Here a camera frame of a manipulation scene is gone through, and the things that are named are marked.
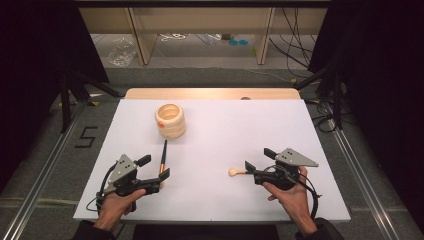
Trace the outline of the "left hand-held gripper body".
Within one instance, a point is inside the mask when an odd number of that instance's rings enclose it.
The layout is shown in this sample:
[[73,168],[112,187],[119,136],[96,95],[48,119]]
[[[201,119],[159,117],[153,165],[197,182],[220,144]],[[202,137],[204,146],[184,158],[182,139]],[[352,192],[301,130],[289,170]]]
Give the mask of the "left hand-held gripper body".
[[139,189],[144,189],[147,195],[159,192],[160,187],[144,188],[146,180],[137,178],[137,169],[139,167],[135,165],[135,161],[131,160],[125,154],[121,155],[120,159],[115,163],[109,178],[108,183],[110,187],[103,191],[104,196],[110,193],[116,193],[118,196],[124,197]]

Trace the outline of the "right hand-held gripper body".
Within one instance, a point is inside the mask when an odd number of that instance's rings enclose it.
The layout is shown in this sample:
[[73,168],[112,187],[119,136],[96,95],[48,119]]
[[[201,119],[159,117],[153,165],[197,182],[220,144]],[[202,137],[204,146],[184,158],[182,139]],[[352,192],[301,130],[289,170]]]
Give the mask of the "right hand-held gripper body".
[[255,170],[253,172],[254,181],[257,185],[268,182],[281,190],[289,190],[294,187],[300,180],[299,166],[318,167],[319,164],[303,154],[286,148],[277,153],[275,164],[264,169]]

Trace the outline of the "dark-handled wooden utensil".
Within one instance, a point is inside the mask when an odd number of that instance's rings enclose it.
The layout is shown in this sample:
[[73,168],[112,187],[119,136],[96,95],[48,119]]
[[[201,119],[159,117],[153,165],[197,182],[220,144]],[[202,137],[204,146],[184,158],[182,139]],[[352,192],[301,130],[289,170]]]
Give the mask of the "dark-handled wooden utensil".
[[167,145],[168,145],[168,140],[165,139],[164,145],[163,145],[163,150],[162,150],[161,161],[160,161],[160,169],[159,169],[160,174],[162,174],[165,171]]

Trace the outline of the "cream ringed brush holder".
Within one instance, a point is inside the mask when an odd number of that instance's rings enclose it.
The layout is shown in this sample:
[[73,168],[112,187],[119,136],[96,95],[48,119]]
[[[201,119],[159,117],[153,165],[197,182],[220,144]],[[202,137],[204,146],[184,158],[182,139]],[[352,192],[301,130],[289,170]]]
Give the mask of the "cream ringed brush holder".
[[160,135],[166,139],[176,139],[186,131],[185,113],[177,104],[160,106],[155,112],[155,120]]

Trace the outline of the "person's right hand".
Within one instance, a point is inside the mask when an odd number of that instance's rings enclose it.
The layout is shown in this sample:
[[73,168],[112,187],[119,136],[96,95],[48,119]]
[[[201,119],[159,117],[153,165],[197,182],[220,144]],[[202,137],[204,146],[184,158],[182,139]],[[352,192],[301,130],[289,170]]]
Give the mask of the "person's right hand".
[[284,191],[271,183],[264,182],[262,186],[270,193],[269,201],[278,200],[292,222],[297,226],[300,235],[304,238],[315,233],[318,228],[309,213],[307,189],[302,186],[306,183],[307,169],[299,166],[300,183],[297,183],[290,190]]

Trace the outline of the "person's left hand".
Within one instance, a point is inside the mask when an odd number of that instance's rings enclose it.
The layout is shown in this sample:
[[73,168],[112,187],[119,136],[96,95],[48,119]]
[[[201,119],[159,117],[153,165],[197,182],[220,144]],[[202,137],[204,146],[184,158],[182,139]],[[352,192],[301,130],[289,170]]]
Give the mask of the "person's left hand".
[[144,189],[136,190],[132,194],[121,197],[116,193],[109,194],[103,202],[101,211],[94,227],[112,232],[119,225],[123,215],[131,212],[132,204],[146,194]]

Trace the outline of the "white table mat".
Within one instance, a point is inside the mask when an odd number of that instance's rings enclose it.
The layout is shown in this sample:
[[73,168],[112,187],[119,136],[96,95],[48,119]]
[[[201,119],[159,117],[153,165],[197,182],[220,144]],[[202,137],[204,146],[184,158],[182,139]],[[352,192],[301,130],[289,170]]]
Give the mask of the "white table mat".
[[[138,160],[141,179],[159,173],[164,139],[154,119],[160,100],[122,100],[115,112],[87,182],[75,219],[94,219],[94,198],[107,170],[122,154]],[[292,148],[319,164],[308,177],[319,194],[317,214],[331,221],[350,218],[340,190],[301,100],[181,100],[186,131],[168,140],[166,163],[170,176],[157,194],[138,200],[129,221],[152,223],[264,223],[288,216],[252,176],[230,177],[228,169],[243,169],[246,161],[258,169],[272,165],[263,151]]]

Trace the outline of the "black metal stand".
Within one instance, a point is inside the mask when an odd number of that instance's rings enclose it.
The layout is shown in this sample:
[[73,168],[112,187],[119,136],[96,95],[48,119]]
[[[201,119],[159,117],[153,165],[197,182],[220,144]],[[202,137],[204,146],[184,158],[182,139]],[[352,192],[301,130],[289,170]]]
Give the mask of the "black metal stand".
[[341,124],[341,75],[340,70],[336,64],[329,63],[327,66],[314,73],[312,76],[306,78],[298,84],[294,85],[297,91],[305,88],[313,82],[319,80],[320,83],[316,90],[316,94],[319,98],[328,98],[332,96],[333,108],[332,118],[335,123],[335,127],[342,129]]
[[83,73],[68,71],[61,79],[62,133],[65,133],[71,125],[71,104],[69,94],[72,94],[78,102],[87,102],[90,98],[90,94],[85,88],[86,85],[91,85],[113,97],[123,97],[123,94],[120,92],[101,82],[95,81]]

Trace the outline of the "wooden table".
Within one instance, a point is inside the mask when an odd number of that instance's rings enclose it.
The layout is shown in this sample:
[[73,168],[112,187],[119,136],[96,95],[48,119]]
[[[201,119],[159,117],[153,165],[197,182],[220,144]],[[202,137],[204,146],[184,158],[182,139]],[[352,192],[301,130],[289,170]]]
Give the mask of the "wooden table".
[[293,88],[131,88],[125,98],[268,100],[300,99],[300,94]]

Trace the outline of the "clear plastic bag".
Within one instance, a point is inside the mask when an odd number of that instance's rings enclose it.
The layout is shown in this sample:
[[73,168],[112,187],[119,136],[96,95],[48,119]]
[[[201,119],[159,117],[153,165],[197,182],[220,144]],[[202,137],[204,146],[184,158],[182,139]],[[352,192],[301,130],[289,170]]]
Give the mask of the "clear plastic bag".
[[112,41],[113,48],[108,54],[108,62],[116,67],[128,67],[136,56],[135,45],[126,38],[121,37]]

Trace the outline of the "dark curtain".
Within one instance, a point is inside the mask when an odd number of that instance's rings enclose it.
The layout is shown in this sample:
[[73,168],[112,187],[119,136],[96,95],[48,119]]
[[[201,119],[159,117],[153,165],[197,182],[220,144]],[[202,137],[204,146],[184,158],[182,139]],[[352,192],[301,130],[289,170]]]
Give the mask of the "dark curtain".
[[109,81],[72,0],[0,0],[0,193],[73,70]]
[[424,234],[424,0],[332,0],[309,70],[329,63],[348,26],[342,79],[379,164]]

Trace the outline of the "wooden shelf unit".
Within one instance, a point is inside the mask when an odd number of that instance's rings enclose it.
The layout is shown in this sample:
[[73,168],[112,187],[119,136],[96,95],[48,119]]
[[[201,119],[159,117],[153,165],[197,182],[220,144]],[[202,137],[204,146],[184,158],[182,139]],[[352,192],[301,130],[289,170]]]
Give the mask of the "wooden shelf unit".
[[142,65],[149,63],[159,34],[251,34],[257,63],[265,63],[268,37],[320,32],[325,8],[80,8],[92,34],[130,34]]

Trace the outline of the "metal floor rail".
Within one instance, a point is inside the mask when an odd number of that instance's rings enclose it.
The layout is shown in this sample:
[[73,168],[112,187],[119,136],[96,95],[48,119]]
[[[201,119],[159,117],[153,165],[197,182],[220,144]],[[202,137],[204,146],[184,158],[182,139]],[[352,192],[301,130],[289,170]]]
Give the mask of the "metal floor rail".
[[69,142],[74,132],[75,126],[78,123],[80,115],[84,109],[84,103],[76,104],[75,111],[71,115],[71,120],[68,127],[60,134],[53,150],[51,151],[48,159],[41,169],[41,172],[37,176],[29,193],[19,205],[18,211],[12,218],[6,233],[2,237],[2,240],[19,240],[37,205],[40,196],[42,195],[49,179],[51,178],[51,175],[53,174],[54,169],[56,168],[57,163],[61,159],[65,147]]
[[329,120],[328,125],[334,129],[335,139],[383,238],[385,240],[399,240],[399,235],[393,226],[391,218],[379,200],[343,130],[336,125],[334,120]]

